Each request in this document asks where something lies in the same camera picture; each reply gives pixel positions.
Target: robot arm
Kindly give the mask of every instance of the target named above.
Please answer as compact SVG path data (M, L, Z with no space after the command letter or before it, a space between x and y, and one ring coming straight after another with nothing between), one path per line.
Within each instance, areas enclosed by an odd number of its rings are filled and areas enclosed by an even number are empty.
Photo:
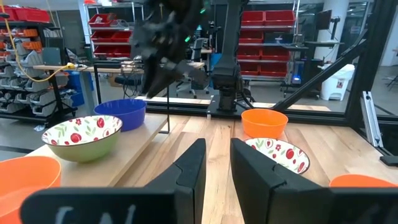
M153 11L163 4L170 11L165 22L156 21ZM132 54L142 56L145 82L143 93L152 98L175 80L188 75L196 82L204 82L207 74L187 65L187 40L198 27L208 3L203 0L147 0L151 15L135 25Z

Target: computer monitor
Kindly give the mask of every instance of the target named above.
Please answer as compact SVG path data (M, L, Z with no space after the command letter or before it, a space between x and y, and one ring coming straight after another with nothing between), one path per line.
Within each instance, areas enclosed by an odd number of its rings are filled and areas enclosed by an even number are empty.
M316 30L328 30L330 28L331 10L318 12L315 20Z

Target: bowl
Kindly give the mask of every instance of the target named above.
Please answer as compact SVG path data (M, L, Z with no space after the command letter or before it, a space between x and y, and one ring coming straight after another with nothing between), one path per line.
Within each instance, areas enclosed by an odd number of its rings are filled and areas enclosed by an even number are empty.
M242 113L243 131L252 138L277 139L288 122L286 115L267 109L251 109Z
M359 174L345 174L335 177L330 187L398 187L388 181Z
M30 194L59 187L61 165L51 157L24 156L0 162L0 223L22 223L19 210Z
M307 154L288 142L269 138L254 138L246 140L245 143L296 174L303 174L310 167L310 159Z
M122 121L98 115L60 123L42 135L42 140L58 157L72 162L88 162L109 153L120 135Z
M121 119L123 132L137 129L144 123L146 106L147 103L144 100L113 100L96 106L94 112Z

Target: office chair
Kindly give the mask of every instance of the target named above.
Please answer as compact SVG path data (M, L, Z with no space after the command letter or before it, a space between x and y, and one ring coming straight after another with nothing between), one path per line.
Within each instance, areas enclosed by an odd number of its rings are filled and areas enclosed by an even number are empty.
M201 49L203 46L204 38L199 38L195 41L192 47L192 55L191 55L191 61L192 62L201 62ZM204 88L201 88L201 86L198 86L192 78L184 78L183 80L180 80L180 82L177 84L177 97L178 93L184 90L188 90L189 93L193 94L193 98L197 98L197 94L195 90L205 90L206 94L209 94L208 90L208 85L205 86Z

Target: floor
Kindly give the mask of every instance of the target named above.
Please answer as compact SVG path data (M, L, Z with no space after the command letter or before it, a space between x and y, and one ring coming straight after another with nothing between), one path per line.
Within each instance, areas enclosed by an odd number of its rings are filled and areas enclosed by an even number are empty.
M393 99L397 99L398 86L393 86L391 89L387 87L390 80L387 77L393 76L398 73L398 67L381 67L377 72L372 94L376 104L377 114L397 114L398 104L391 103ZM216 90L210 89L210 94L204 91L197 91L199 99L210 99L211 95L217 94ZM283 100L283 94L279 90L278 83L265 83L265 82L252 82L251 92L253 97L258 102L276 103ZM346 93L343 101L324 101L315 100L313 98L303 98L297 102L301 105L316 105L327 106L332 111L344 112L348 100L349 92ZM112 87L105 79L101 80L101 96L103 101L116 100L123 97L123 89L120 87ZM183 91L178 94L180 98L193 98L192 94L188 91ZM79 109L77 116L84 116L85 112ZM34 131L33 128L36 124L23 123L20 121L0 119L0 161L9 159L11 157L18 157L26 153L27 150L34 150L43 145L40 137L42 132ZM10 151L12 148L16 151L15 154Z

